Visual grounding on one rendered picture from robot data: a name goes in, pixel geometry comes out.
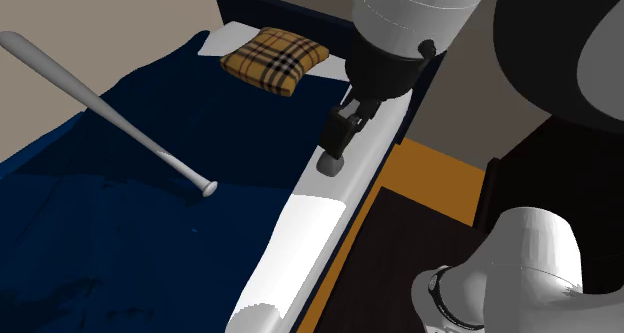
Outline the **grey baseball bat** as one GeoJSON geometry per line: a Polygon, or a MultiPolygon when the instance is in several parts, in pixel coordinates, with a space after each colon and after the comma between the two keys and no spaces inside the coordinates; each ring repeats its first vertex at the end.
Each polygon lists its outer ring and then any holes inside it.
{"type": "Polygon", "coordinates": [[[133,126],[72,73],[24,36],[14,31],[1,31],[0,47],[4,48],[8,53],[19,59],[54,86],[91,109],[100,117],[107,120],[154,153],[195,185],[202,192],[203,197],[211,196],[216,191],[218,187],[217,181],[206,179],[158,145],[138,128],[133,126]]]}

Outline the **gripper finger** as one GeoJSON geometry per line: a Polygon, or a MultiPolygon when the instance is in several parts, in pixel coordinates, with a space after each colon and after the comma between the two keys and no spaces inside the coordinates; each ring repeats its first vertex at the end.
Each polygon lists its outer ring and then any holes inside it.
{"type": "Polygon", "coordinates": [[[359,105],[359,117],[361,122],[366,124],[370,119],[373,119],[381,106],[380,100],[363,100],[359,105]]]}
{"type": "Polygon", "coordinates": [[[364,126],[364,119],[357,115],[359,102],[333,107],[325,121],[318,145],[333,159],[338,160],[352,138],[364,126]]]}

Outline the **yellow plaid cushion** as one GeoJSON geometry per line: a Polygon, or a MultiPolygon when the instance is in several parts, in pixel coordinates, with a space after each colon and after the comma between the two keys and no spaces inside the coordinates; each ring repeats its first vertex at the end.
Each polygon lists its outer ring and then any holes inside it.
{"type": "Polygon", "coordinates": [[[229,74],[279,96],[291,97],[302,77],[329,57],[325,46],[273,27],[220,59],[229,74]]]}

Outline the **bed with dark blue blanket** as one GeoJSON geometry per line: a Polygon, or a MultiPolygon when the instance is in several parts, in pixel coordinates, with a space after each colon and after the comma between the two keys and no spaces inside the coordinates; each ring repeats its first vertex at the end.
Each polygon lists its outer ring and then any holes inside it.
{"type": "Polygon", "coordinates": [[[0,177],[0,333],[274,333],[336,225],[394,138],[411,89],[381,101],[343,152],[316,169],[330,110],[358,100],[345,71],[356,30],[416,58],[445,49],[448,0],[353,0],[350,27],[284,9],[204,30],[98,95],[194,171],[208,197],[86,110],[0,177]],[[291,97],[220,59],[273,27],[329,49],[291,97]]]}

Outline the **small grey round object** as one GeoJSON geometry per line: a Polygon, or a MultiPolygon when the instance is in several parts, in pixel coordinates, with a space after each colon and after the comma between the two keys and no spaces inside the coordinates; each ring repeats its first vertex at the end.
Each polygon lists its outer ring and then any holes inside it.
{"type": "Polygon", "coordinates": [[[344,157],[335,159],[326,151],[323,151],[317,160],[316,169],[327,177],[337,176],[344,166],[344,157]]]}

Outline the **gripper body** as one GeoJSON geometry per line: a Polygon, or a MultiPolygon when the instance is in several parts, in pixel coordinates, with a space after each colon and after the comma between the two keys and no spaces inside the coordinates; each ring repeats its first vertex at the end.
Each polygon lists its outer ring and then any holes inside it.
{"type": "Polygon", "coordinates": [[[358,100],[385,101],[412,89],[436,55],[437,48],[432,39],[421,41],[417,46],[417,57],[408,58],[374,46],[356,30],[345,71],[358,100]]]}

